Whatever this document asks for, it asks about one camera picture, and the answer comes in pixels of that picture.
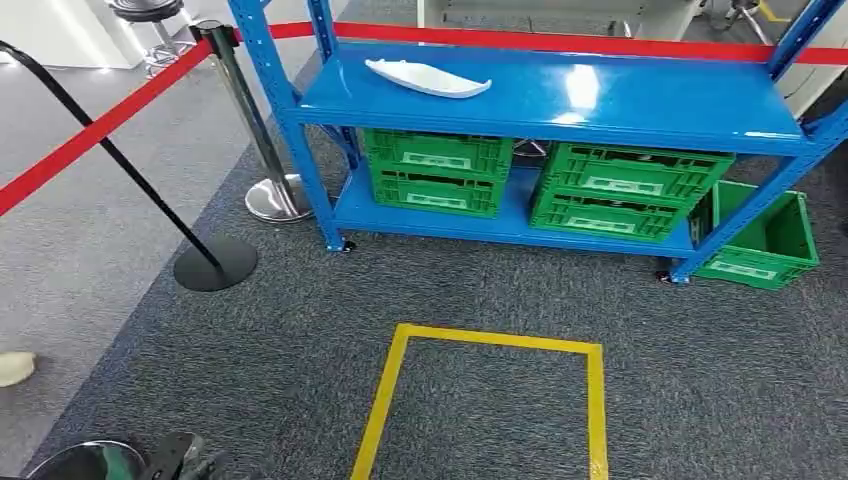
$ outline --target shelf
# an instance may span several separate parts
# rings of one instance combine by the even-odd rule
[[[492,87],[415,92],[366,58],[423,62]],[[809,142],[758,64],[343,43],[300,105],[303,123],[792,155]]]
[[[539,170],[513,168],[497,218],[475,218],[424,210],[388,207],[374,202],[367,166],[351,172],[336,202],[335,224],[341,229],[459,238],[484,242],[629,253],[659,257],[688,257],[693,253],[686,222],[662,243],[626,241],[595,235],[530,228],[530,195]]]

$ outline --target green plastic crate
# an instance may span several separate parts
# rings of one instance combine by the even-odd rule
[[[434,212],[494,217],[505,184],[503,180],[432,175],[423,168],[370,168],[377,203]]]
[[[734,159],[732,153],[557,143],[542,181],[610,200],[693,206]]]
[[[586,196],[586,190],[537,188],[530,225],[538,228],[659,242],[688,211]]]
[[[433,175],[456,172],[505,179],[512,163],[512,138],[365,129],[368,161],[376,168],[416,166]]]
[[[720,181],[690,219],[695,242],[703,240],[757,187]],[[807,217],[806,195],[787,191],[695,275],[777,290],[819,264]]]

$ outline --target yellow floor tape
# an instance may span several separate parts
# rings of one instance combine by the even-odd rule
[[[789,23],[792,21],[791,18],[778,18],[777,15],[774,14],[774,10],[771,9],[766,0],[760,0],[760,10],[763,12],[763,16],[766,17],[766,20],[772,23]]]
[[[392,345],[383,376],[377,387],[374,405],[368,416],[368,424],[362,435],[362,443],[353,466],[351,480],[368,480],[377,448],[380,446],[380,436],[389,414],[392,395],[395,391],[403,356],[410,337],[437,338],[458,342],[484,343],[509,347],[537,348],[557,352],[579,353],[586,355],[586,379],[588,382],[588,424],[589,424],[589,472],[590,480],[607,480],[609,468],[607,465],[607,433],[606,413],[604,411],[604,360],[601,345],[595,343],[572,342],[553,338],[526,337],[507,335],[504,333],[474,332],[469,330],[454,330],[450,328],[435,328],[400,323],[395,329]]]

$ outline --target white floor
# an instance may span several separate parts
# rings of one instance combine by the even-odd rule
[[[346,4],[334,2],[335,13]],[[308,19],[302,0],[276,0],[266,12],[271,23]],[[205,1],[200,17],[232,23],[225,0]],[[311,38],[278,46],[292,78],[315,51]],[[54,74],[93,116],[145,80],[138,69]],[[21,67],[0,65],[0,105],[3,184],[79,130]],[[248,145],[211,61],[111,138],[188,222]],[[20,473],[180,240],[99,147],[0,218],[0,351],[40,355],[33,378],[0,389],[0,475]]]

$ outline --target stanchion post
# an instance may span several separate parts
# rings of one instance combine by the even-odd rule
[[[9,54],[32,72],[84,127],[94,123],[82,106],[43,65],[3,41],[0,41],[0,52]],[[256,249],[241,240],[224,235],[218,235],[206,243],[202,242],[109,137],[103,138],[100,146],[191,243],[192,246],[174,263],[174,277],[180,285],[189,290],[211,292],[229,288],[253,273],[258,257]]]
[[[218,71],[233,97],[268,175],[268,178],[251,187],[245,195],[244,202],[248,211],[260,220],[272,223],[290,223],[309,217],[312,215],[312,209],[309,208],[300,175],[287,174],[283,168],[262,114],[236,60],[234,48],[238,46],[238,39],[233,27],[223,25],[217,20],[204,20],[193,25],[191,31],[196,40],[205,38],[212,46],[212,52],[218,57]]]

